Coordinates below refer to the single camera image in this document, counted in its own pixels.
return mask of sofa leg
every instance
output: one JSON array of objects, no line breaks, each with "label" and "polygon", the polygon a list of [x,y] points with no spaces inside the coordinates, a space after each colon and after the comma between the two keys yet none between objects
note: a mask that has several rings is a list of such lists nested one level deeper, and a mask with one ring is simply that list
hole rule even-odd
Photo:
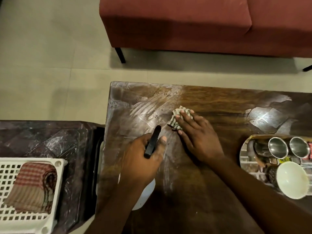
[{"label": "sofa leg", "polygon": [[123,56],[123,53],[122,53],[122,50],[121,48],[115,48],[116,52],[117,52],[117,55],[119,56],[119,59],[121,61],[122,64],[126,63],[126,60]]},{"label": "sofa leg", "polygon": [[310,65],[310,66],[304,68],[302,71],[307,72],[307,71],[309,71],[309,70],[312,70],[312,65]]}]

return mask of wooden table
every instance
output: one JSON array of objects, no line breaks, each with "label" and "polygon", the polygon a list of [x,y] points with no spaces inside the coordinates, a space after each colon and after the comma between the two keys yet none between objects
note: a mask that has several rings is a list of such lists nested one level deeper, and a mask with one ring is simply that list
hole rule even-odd
[{"label": "wooden table", "polygon": [[[197,166],[166,125],[180,105],[211,122],[234,161],[252,134],[312,136],[312,94],[112,82],[98,208],[117,184],[125,145],[159,124],[168,142],[156,187],[146,204],[131,213],[125,233],[263,233],[232,191],[208,167]],[[296,202],[312,210],[312,197]]]}]

